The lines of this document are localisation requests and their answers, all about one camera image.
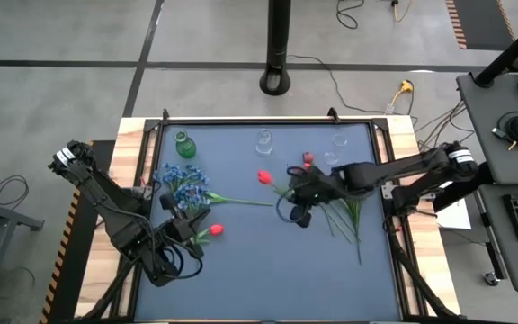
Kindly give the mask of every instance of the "black pole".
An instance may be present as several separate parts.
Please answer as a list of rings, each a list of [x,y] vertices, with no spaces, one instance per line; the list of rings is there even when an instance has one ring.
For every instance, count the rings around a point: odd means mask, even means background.
[[[267,63],[259,87],[268,95],[283,95],[291,87],[287,73],[287,41],[291,0],[269,0]]]
[[[518,39],[475,77],[477,86],[489,87],[493,80],[518,59]]]

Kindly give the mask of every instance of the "pole base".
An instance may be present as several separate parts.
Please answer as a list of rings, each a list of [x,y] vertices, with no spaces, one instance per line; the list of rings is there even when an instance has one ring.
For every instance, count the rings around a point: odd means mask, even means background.
[[[273,67],[267,64],[259,80],[259,87],[267,95],[284,95],[291,87],[287,68]]]

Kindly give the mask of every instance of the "wooden table frame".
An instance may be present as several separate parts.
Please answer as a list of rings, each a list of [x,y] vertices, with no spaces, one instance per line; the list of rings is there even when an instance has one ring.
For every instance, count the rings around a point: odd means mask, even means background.
[[[338,120],[333,116],[327,117],[208,117],[173,118],[165,116],[163,123],[170,124],[242,124],[242,123],[366,123],[369,125],[371,142],[376,159],[387,162],[397,158],[405,158],[418,153],[415,134],[411,119],[408,116],[344,116]],[[112,155],[110,167],[111,178],[121,187],[141,186],[142,179],[152,178],[153,161],[158,161],[158,152],[162,143],[161,118],[124,118],[121,120],[117,141]],[[408,185],[417,179],[417,176],[401,179],[402,185]],[[429,202],[421,202],[418,209],[425,212],[433,212],[433,206]],[[415,213],[396,226],[401,226],[397,234],[399,243],[407,252],[407,255],[418,267],[425,281],[431,286],[435,294],[443,303],[455,313],[459,313],[459,304],[455,296],[454,287],[447,265],[447,260],[442,246],[439,227],[435,218]],[[90,248],[86,267],[79,269],[84,275],[81,279],[81,289],[76,295],[76,305],[72,307],[76,316],[82,316],[93,308],[95,302],[101,297],[119,268],[119,253],[111,246],[109,238],[104,230],[99,228],[90,237]],[[59,252],[63,256],[69,248],[69,240],[63,240]],[[54,290],[60,281],[61,265],[56,269],[49,285],[49,292],[44,306],[41,323],[49,322],[53,317],[50,314],[63,305],[57,305],[54,300]],[[131,272],[124,284],[121,294],[114,301],[104,317],[124,316],[132,320],[135,315],[137,303],[138,280],[140,268],[136,267]],[[423,296],[414,287],[405,269],[393,260],[394,278],[397,284],[397,295],[401,314],[433,315],[431,308],[426,305]]]

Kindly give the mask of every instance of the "green leaf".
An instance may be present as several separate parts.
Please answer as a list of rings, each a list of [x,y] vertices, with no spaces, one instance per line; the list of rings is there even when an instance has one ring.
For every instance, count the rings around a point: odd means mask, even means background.
[[[211,192],[207,193],[207,196],[209,197],[211,203],[224,203],[228,200],[225,197],[221,197],[220,195]]]
[[[209,229],[202,230],[199,234],[197,234],[197,239],[204,237],[205,235],[207,235],[207,233],[209,233]]]

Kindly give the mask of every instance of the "blue table surface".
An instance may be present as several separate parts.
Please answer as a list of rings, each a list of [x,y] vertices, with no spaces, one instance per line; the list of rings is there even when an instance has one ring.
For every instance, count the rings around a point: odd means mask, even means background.
[[[261,128],[272,133],[273,152],[269,157],[255,152]],[[179,129],[186,130],[197,144],[193,159],[182,159],[175,151],[173,134]],[[210,178],[210,190],[227,198],[275,203],[278,195],[270,186],[259,184],[258,170],[269,171],[277,185],[286,186],[286,168],[301,166],[301,154],[310,151],[315,164],[328,173],[331,167],[323,162],[323,155],[335,150],[332,138],[337,132],[348,139],[339,151],[339,165],[374,162],[365,124],[297,124],[169,126],[159,163],[199,166]],[[281,204],[285,216],[291,208],[287,202]],[[274,207],[212,204],[200,230],[220,223],[225,232],[203,246],[202,272],[164,287],[155,287],[143,274],[136,320],[399,320],[378,193],[362,206],[361,264],[354,244],[347,242],[337,228],[335,236],[331,235],[321,209],[315,207],[311,214],[310,226],[302,229],[281,221]],[[169,216],[156,197],[153,224]],[[331,216],[354,241],[338,216]],[[187,253],[184,255],[183,275],[187,275],[197,264]]]

